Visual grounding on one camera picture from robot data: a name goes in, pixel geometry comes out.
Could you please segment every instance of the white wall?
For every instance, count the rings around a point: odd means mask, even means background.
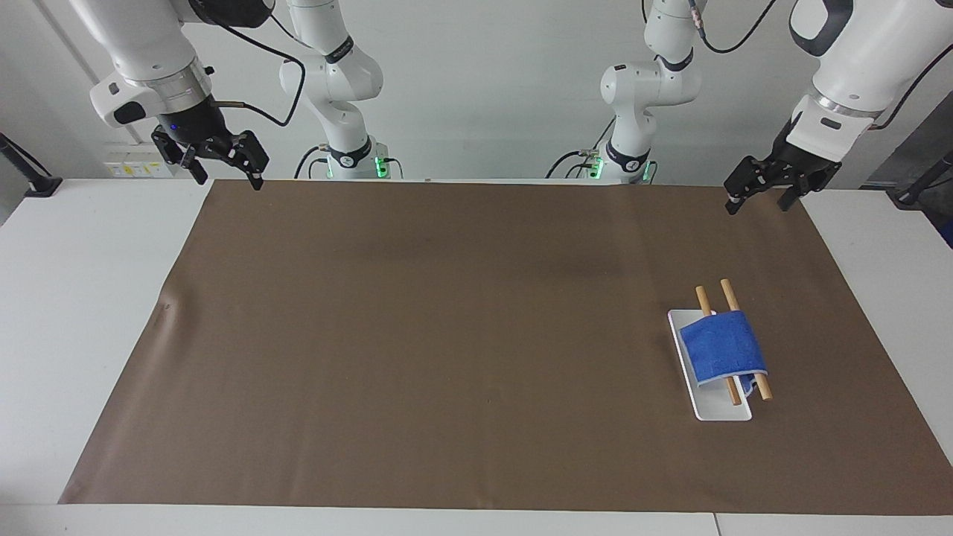
[[[96,76],[110,70],[108,56],[89,38],[66,0],[5,0],[0,19],[9,21],[12,11],[35,10],[33,2],[49,9]],[[381,96],[359,106],[371,133],[387,143],[407,174],[415,177],[543,175],[557,156],[592,145],[612,117],[599,97],[602,71],[621,61],[652,57],[642,41],[637,1],[341,3],[355,41],[377,59],[385,75]],[[780,0],[739,52],[718,56],[696,46],[704,76],[699,99],[655,111],[660,127],[652,157],[661,164],[658,182],[720,184],[742,156],[768,152],[817,66],[791,41],[787,16],[793,3]],[[276,15],[288,22],[284,3],[277,4]],[[753,0],[711,2],[705,16],[710,39],[720,46],[734,43],[763,5]],[[6,29],[0,33],[0,51],[7,56],[12,49],[22,51],[27,60],[19,60],[21,71],[27,67],[22,65],[25,61],[33,65],[53,58],[71,61],[63,47],[50,41],[35,48],[36,39],[22,35],[42,30],[34,27],[37,17],[3,24],[19,29],[16,35]],[[247,100],[275,115],[284,114],[290,99],[278,85],[280,59],[218,28],[188,25],[185,33],[203,62],[216,68],[217,98]],[[250,34],[283,50],[304,52],[273,24]],[[31,46],[25,47],[23,39]],[[32,80],[9,81],[7,65],[0,68],[5,86],[19,88],[3,91],[3,109],[26,106],[22,101],[30,96],[43,102],[47,115],[58,115],[71,133],[94,133],[85,137],[99,143],[102,154],[108,150],[106,143],[129,142],[124,131],[102,134],[86,100],[90,83],[81,73],[70,82],[62,72],[51,70],[35,72]],[[890,129],[858,143],[836,185],[860,185],[943,99],[951,74],[953,59],[931,73]],[[44,91],[37,91],[38,86]],[[248,112],[226,114],[234,131],[252,129],[261,138],[272,158],[269,176],[290,176],[304,150],[324,141],[316,119],[304,109],[283,130]],[[0,120],[6,128],[7,118],[0,115]],[[136,130],[148,139],[153,124],[143,121]],[[29,125],[22,129],[24,137],[41,146],[37,152],[64,169],[70,166],[69,158],[53,155],[52,139],[35,131]],[[213,175],[236,175],[225,167],[209,167]],[[91,164],[84,162],[63,173],[90,176],[91,171]]]

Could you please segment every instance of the cable connector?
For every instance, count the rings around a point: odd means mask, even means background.
[[[705,23],[703,20],[701,20],[701,11],[699,11],[699,6],[696,4],[695,0],[688,0],[688,5],[691,8],[692,22],[695,23],[695,28],[699,31],[699,37],[704,39]]]

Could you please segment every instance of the black stand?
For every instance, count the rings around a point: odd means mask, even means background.
[[[943,158],[940,158],[936,164],[933,164],[930,169],[926,170],[926,173],[921,175],[921,177],[907,189],[889,193],[890,197],[901,205],[911,206],[917,202],[923,190],[926,190],[928,186],[936,182],[936,180],[940,178],[940,175],[949,171],[951,167],[953,167],[953,151],[950,151]]]
[[[49,197],[59,188],[63,179],[58,176],[42,176],[10,145],[6,136],[0,134],[0,153],[30,181],[30,189],[24,197]]]

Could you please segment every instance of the brown paper sheet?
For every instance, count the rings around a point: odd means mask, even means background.
[[[216,181],[62,503],[953,514],[809,217],[687,187]],[[775,400],[696,421],[733,280]]]

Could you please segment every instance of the wooden dowel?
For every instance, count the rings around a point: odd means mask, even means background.
[[[699,295],[701,313],[706,317],[712,316],[712,305],[708,302],[708,294],[705,293],[705,287],[701,285],[695,287],[695,294]]]
[[[705,287],[701,285],[695,287],[695,294],[699,297],[701,313],[706,317],[710,317],[712,315],[712,305],[708,301],[708,294],[705,292]],[[735,377],[725,378],[724,382],[728,385],[728,393],[731,395],[731,404],[741,405],[741,394],[739,394],[738,387],[735,385]]]
[[[724,297],[728,300],[728,308],[732,311],[740,311],[741,307],[738,305],[738,298],[735,297],[735,289],[731,288],[731,281],[722,279],[721,290],[724,291]]]
[[[755,383],[758,384],[758,392],[761,393],[761,399],[763,401],[769,401],[774,398],[774,394],[771,392],[771,385],[768,385],[767,376],[764,376],[760,372],[755,374]]]
[[[731,288],[731,281],[722,279],[721,290],[724,291],[724,297],[728,300],[728,307],[730,307],[732,311],[739,311],[741,307],[738,305],[735,289]],[[758,392],[761,393],[761,399],[763,401],[769,401],[774,398],[774,394],[771,393],[771,385],[768,384],[767,376],[761,373],[755,374],[755,383],[758,384]]]

